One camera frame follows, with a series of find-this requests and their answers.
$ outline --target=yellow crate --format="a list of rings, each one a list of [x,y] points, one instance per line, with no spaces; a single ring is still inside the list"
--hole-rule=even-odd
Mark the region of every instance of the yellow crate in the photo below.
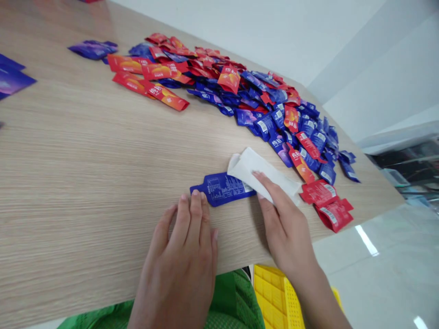
[[[281,270],[255,265],[254,283],[266,329],[305,329],[297,295]],[[338,290],[332,291],[343,310]]]

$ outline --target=wooden table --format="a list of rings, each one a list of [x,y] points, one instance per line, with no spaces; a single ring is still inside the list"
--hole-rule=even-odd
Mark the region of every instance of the wooden table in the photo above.
[[[110,40],[121,54],[152,32],[186,46],[217,48],[111,2],[0,0],[0,52],[38,82],[0,102],[0,328],[20,328],[134,297],[159,216],[206,174],[226,171],[250,146],[300,181],[271,147],[214,106],[182,113],[112,82],[101,61],[66,47]],[[266,68],[220,49],[223,54]],[[297,82],[300,95],[321,104]],[[340,145],[357,155],[362,184],[337,165],[336,188],[358,225],[403,203],[338,125]],[[313,240],[333,233],[302,206]],[[219,227],[219,273],[267,261],[255,197],[212,208]]]

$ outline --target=tiled floor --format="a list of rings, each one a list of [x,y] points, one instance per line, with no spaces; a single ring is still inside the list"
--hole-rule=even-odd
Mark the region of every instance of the tiled floor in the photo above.
[[[355,329],[439,328],[439,217],[431,210],[404,205],[314,248]]]

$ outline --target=snack packet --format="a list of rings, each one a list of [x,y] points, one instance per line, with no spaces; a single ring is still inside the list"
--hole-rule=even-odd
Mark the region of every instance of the snack packet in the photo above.
[[[213,207],[256,195],[250,186],[227,172],[205,176],[203,184],[190,188],[191,194],[195,189],[204,192]]]

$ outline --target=pile of packets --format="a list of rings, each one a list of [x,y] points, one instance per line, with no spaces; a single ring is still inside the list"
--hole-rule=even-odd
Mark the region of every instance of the pile of packets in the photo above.
[[[169,88],[185,87],[189,94],[216,106],[222,114],[234,116],[238,126],[247,127],[268,142],[288,168],[297,169],[306,182],[304,191],[323,183],[333,189],[337,161],[350,180],[360,182],[351,166],[355,155],[339,150],[336,129],[328,118],[321,119],[316,106],[301,99],[297,90],[275,73],[249,71],[218,50],[195,47],[192,51],[176,37],[161,33],[145,38],[127,56],[115,55],[117,45],[108,41],[84,41],[69,49],[86,58],[101,59],[116,73],[114,82],[177,111],[186,109],[189,102]],[[313,172],[321,180],[316,181]],[[324,205],[311,203],[321,218],[329,218],[328,223],[333,223],[325,212],[331,213],[328,209],[342,209],[338,212],[347,214],[348,219],[352,206],[347,200],[330,200]],[[336,232],[342,226],[331,228]]]

